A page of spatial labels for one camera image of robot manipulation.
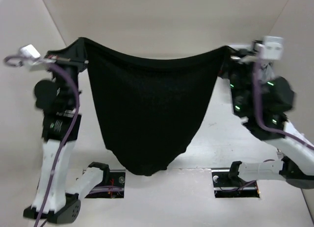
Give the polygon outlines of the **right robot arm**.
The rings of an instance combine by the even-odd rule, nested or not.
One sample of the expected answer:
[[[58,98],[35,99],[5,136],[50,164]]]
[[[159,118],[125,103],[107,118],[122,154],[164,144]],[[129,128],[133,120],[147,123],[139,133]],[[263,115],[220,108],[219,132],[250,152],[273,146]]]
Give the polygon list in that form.
[[[232,162],[227,178],[243,188],[257,180],[285,181],[301,189],[314,187],[314,146],[288,119],[295,92],[281,77],[262,79],[261,50],[227,47],[222,78],[230,83],[233,114],[258,140],[273,146],[278,158],[265,162]]]

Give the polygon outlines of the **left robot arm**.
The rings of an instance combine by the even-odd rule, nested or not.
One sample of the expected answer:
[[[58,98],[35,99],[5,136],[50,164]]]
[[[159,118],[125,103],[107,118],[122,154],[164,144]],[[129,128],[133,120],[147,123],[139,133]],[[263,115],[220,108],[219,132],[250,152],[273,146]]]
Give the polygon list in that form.
[[[109,166],[93,162],[71,188],[66,188],[69,159],[81,120],[78,74],[86,69],[87,60],[56,54],[42,57],[32,45],[21,48],[20,53],[22,64],[44,66],[52,73],[51,79],[41,80],[34,87],[35,106],[44,114],[43,163],[35,199],[23,216],[33,219],[37,227],[71,224],[78,216],[81,200],[100,193],[110,182]]]

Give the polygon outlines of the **black tank top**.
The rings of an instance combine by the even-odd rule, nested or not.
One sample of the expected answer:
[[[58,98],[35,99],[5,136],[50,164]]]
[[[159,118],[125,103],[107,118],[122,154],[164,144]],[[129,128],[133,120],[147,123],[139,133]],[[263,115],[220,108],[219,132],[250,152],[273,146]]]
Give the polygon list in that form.
[[[151,176],[184,153],[206,114],[227,47],[147,59],[80,37],[57,50],[84,52],[105,147],[131,173]]]

